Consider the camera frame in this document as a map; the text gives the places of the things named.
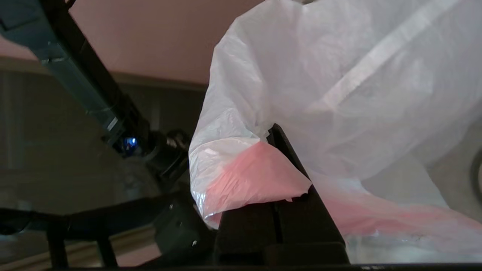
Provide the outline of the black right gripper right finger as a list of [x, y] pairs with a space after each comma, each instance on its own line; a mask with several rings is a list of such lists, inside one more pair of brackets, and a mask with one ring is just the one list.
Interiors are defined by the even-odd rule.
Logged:
[[[268, 143], [286, 156], [298, 173], [310, 178], [282, 127], [274, 124], [269, 133]], [[284, 244], [305, 242], [344, 244], [341, 233], [312, 182], [310, 185], [308, 192], [295, 197], [291, 202], [283, 200], [270, 205], [278, 242]]]

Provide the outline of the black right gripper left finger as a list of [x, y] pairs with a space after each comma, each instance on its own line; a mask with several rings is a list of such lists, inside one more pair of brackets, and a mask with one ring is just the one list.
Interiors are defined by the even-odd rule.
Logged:
[[219, 265], [278, 265], [277, 202], [224, 212], [215, 241]]

